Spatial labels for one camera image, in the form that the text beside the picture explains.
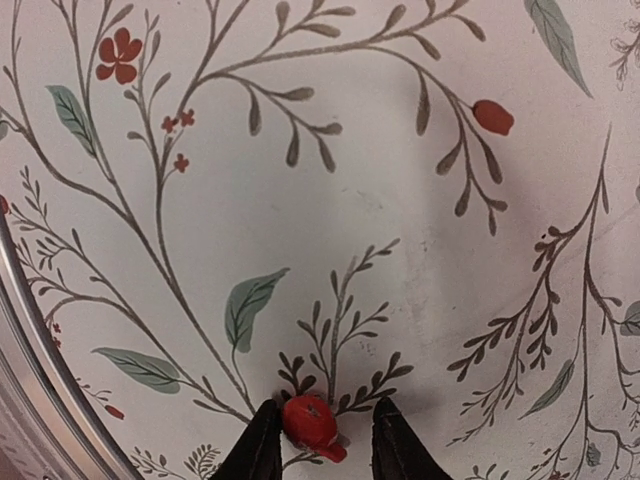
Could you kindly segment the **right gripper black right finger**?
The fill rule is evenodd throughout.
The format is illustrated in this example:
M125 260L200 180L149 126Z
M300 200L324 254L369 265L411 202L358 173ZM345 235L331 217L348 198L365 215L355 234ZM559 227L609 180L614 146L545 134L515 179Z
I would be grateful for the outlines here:
M389 397L374 407L371 467L376 480L451 480Z

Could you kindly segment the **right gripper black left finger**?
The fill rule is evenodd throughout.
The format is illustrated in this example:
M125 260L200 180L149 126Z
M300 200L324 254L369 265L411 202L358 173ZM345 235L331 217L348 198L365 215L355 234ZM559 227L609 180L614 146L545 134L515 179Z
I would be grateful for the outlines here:
M282 421L277 402L265 400L210 480L280 480Z

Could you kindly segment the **red earbud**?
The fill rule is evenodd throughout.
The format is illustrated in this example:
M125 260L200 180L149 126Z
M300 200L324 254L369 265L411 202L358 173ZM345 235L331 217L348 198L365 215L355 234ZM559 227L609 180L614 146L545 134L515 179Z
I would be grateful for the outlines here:
M339 443L336 418L329 405L314 394L290 398L282 408L285 435L296 446L334 462L347 457Z

